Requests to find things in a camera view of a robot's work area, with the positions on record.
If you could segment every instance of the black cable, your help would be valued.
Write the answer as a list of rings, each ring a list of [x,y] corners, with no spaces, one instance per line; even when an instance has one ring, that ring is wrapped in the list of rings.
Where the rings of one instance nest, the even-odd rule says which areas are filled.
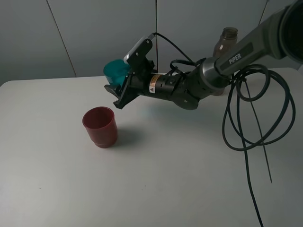
[[[257,94],[255,97],[251,97],[250,96],[250,91],[249,91],[249,87],[247,85],[246,82],[246,77],[254,74],[254,73],[262,73],[265,75],[266,80],[265,80],[265,84],[261,90],[261,92],[259,94]],[[284,105],[282,108],[282,111],[280,113],[280,115],[278,116],[277,120],[274,122],[273,126],[269,129],[269,131],[263,135],[262,130],[261,130],[261,126],[255,111],[255,108],[252,104],[253,101],[256,101],[258,99],[260,99],[267,91],[269,84],[270,84],[270,80],[273,79],[275,80],[278,84],[280,84],[280,86],[284,89],[285,91],[285,100],[284,100]],[[241,93],[241,85],[242,83],[245,83],[246,85],[246,89],[248,92],[249,97],[245,97],[242,93]],[[239,130],[236,128],[234,121],[232,119],[232,114],[231,114],[231,110],[230,110],[230,104],[231,104],[231,100],[232,100],[232,94],[233,94],[233,90],[236,88],[237,90],[237,124],[238,124],[238,128]],[[250,102],[251,107],[253,109],[254,115],[256,117],[257,120],[257,124],[258,124],[258,128],[259,128],[259,132],[261,135],[261,139],[258,140],[257,142],[253,143],[251,141],[249,141],[248,139],[246,139],[243,135],[243,131],[242,131],[242,126],[241,126],[241,118],[240,118],[240,100],[246,101],[246,102]],[[292,107],[292,111],[293,111],[293,115],[292,115],[292,120],[288,126],[288,128],[286,129],[286,131],[284,133],[282,133],[279,137],[275,138],[274,140],[265,142],[265,140],[271,135],[271,133],[275,130],[275,128],[277,127],[277,125],[281,122],[282,118],[284,117],[284,114],[288,108],[288,104],[289,102],[291,103],[291,107]],[[225,123],[226,123],[226,118],[227,116],[229,117],[232,127],[234,128],[234,130],[236,131],[236,133],[239,135],[239,137],[241,138],[242,144],[243,144],[243,148],[236,148],[233,147],[232,145],[230,145],[230,143],[227,141],[226,139],[226,135],[225,135]],[[267,161],[267,168],[268,168],[268,173],[270,176],[270,180],[271,180],[271,174],[270,174],[270,169],[269,169],[269,164],[268,164],[268,158],[267,158],[267,154],[266,154],[266,149],[265,149],[265,145],[268,144],[272,144],[280,139],[282,139],[292,128],[293,124],[295,121],[295,105],[294,105],[294,100],[293,97],[290,94],[290,90],[289,87],[287,85],[287,82],[276,72],[272,71],[272,70],[268,70],[265,66],[263,65],[249,65],[247,67],[245,67],[244,69],[240,70],[235,76],[232,76],[232,80],[231,80],[231,90],[229,92],[228,95],[228,99],[227,99],[227,106],[224,112],[224,116],[223,116],[223,124],[222,124],[222,135],[223,135],[223,139],[224,142],[226,143],[226,145],[236,151],[244,151],[244,156],[245,156],[245,166],[246,166],[246,174],[247,174],[247,181],[248,181],[248,186],[249,186],[249,190],[250,190],[250,195],[255,207],[255,211],[260,223],[260,226],[263,227],[263,222],[260,216],[260,212],[257,206],[257,202],[252,190],[252,186],[251,186],[251,181],[250,181],[250,169],[249,169],[249,161],[248,161],[248,153],[247,151],[249,149],[252,149],[256,146],[263,146],[264,149],[264,154],[266,157],[266,161]]]
[[[164,35],[161,35],[158,32],[154,32],[153,34],[157,35],[157,36],[160,36],[161,38],[165,39],[167,42],[169,42],[171,45],[173,45],[184,57],[186,57],[187,60],[189,60],[190,62],[193,62],[183,51],[181,51],[180,48],[177,47],[177,45],[175,45],[171,40],[166,38]]]
[[[248,88],[248,84],[247,82],[245,81],[245,86],[246,86],[246,90],[247,90],[247,93],[248,93],[248,96],[249,98],[251,98],[250,96],[250,90]],[[259,128],[259,132],[260,132],[260,136],[261,138],[263,137],[263,133],[262,133],[262,130],[261,130],[261,125],[260,125],[260,122],[259,122],[259,119],[258,119],[258,116],[257,116],[257,113],[256,113],[256,110],[255,110],[255,107],[253,105],[252,102],[250,102],[250,105],[251,105],[251,108],[254,112],[254,115],[256,117],[256,121],[257,121],[257,124],[258,124],[258,128]],[[264,145],[264,141],[262,141],[262,147],[263,147],[263,151],[264,151],[264,155],[265,155],[265,160],[266,160],[266,165],[267,165],[267,170],[268,170],[268,174],[269,174],[269,179],[270,179],[270,182],[272,183],[273,182],[273,179],[271,178],[271,173],[270,173],[270,168],[269,168],[269,162],[268,162],[268,157],[267,157],[267,153],[266,153],[266,148],[265,148],[265,145]]]
[[[249,76],[249,75],[257,73],[257,72],[258,73],[263,73],[266,76],[266,78],[267,78],[266,79],[266,83],[265,83],[263,89],[261,90],[261,92],[258,95],[256,95],[253,98],[244,97],[243,94],[240,91],[243,79],[245,79],[246,76]],[[288,108],[288,104],[290,102],[291,103],[291,107],[292,107],[292,111],[293,111],[293,115],[292,115],[292,120],[291,120],[288,128],[286,129],[286,131],[284,133],[282,133],[279,137],[275,138],[274,140],[271,140],[271,141],[268,141],[268,142],[264,142],[264,145],[269,145],[269,144],[272,144],[272,143],[277,142],[278,140],[282,139],[291,130],[292,126],[294,125],[295,113],[296,113],[296,111],[295,111],[295,105],[294,105],[294,100],[293,100],[292,95],[290,94],[290,90],[289,90],[289,87],[287,85],[287,82],[278,73],[276,73],[276,72],[274,72],[272,70],[268,70],[265,66],[258,65],[258,64],[249,65],[249,66],[245,67],[244,69],[240,70],[232,79],[235,79],[236,81],[233,81],[231,83],[231,90],[230,90],[230,93],[229,93],[229,96],[228,96],[227,106],[226,106],[225,113],[224,113],[224,116],[223,116],[223,124],[222,124],[223,140],[226,143],[226,145],[229,148],[231,148],[233,150],[236,150],[236,151],[245,151],[245,150],[252,149],[252,148],[254,148],[256,146],[262,146],[262,142],[265,141],[271,135],[271,133],[275,130],[275,128],[278,126],[278,124],[283,119],[283,117],[284,117],[284,115],[286,113],[286,110]],[[285,100],[284,100],[283,108],[282,108],[282,111],[281,111],[280,115],[278,116],[277,120],[274,122],[273,126],[268,130],[268,132],[264,136],[261,137],[260,140],[258,140],[257,142],[253,143],[253,142],[249,141],[248,139],[243,138],[245,142],[247,142],[248,144],[250,144],[250,146],[246,147],[245,149],[244,148],[233,147],[227,141],[227,138],[226,138],[226,135],[225,135],[225,123],[226,123],[226,118],[227,118],[227,115],[228,115],[228,117],[229,117],[229,119],[231,121],[232,127],[234,128],[235,132],[241,138],[240,132],[237,130],[237,128],[236,128],[236,126],[234,124],[234,121],[232,119],[231,110],[230,110],[230,103],[231,103],[231,100],[232,100],[232,92],[233,92],[233,90],[236,87],[236,89],[237,89],[237,95],[243,101],[253,102],[253,101],[256,101],[256,100],[260,99],[265,94],[265,92],[268,89],[268,86],[269,86],[269,83],[270,83],[270,79],[274,79],[278,84],[281,85],[281,87],[285,91]]]

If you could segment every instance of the robotic arm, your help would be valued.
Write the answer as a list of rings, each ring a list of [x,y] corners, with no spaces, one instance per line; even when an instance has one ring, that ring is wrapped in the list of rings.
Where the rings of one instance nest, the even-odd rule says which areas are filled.
[[[220,58],[210,57],[192,62],[188,73],[157,74],[154,63],[146,59],[155,34],[142,38],[125,56],[131,67],[122,86],[105,85],[122,109],[139,95],[174,102],[187,110],[197,109],[201,99],[229,85],[231,75],[255,60],[270,55],[286,56],[303,63],[303,0],[297,0],[256,27]]]

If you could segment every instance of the white wall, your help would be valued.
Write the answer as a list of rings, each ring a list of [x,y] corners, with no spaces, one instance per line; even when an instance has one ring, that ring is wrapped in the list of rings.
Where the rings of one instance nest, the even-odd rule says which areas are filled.
[[[2,0],[0,28],[0,85],[75,76],[45,0]]]
[[[156,31],[155,0],[49,0],[77,77],[102,76]],[[156,60],[155,46],[149,58]]]
[[[158,32],[171,39],[190,58],[197,61],[213,55],[223,28],[239,30],[239,40],[254,29],[262,16],[266,0],[158,0]],[[184,57],[169,43],[158,39],[159,68]]]

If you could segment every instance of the silver metal arm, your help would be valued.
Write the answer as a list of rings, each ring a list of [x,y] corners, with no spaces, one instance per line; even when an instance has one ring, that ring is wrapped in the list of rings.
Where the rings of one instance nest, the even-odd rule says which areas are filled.
[[[229,76],[264,55],[288,56],[303,63],[303,0],[297,0],[256,27],[232,50],[217,59],[217,72]]]

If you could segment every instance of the red plastic cup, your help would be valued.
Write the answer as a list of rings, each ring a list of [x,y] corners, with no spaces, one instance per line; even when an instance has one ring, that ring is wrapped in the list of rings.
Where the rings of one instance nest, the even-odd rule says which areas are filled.
[[[114,112],[107,107],[96,107],[84,114],[82,123],[90,139],[100,148],[112,146],[118,138]]]

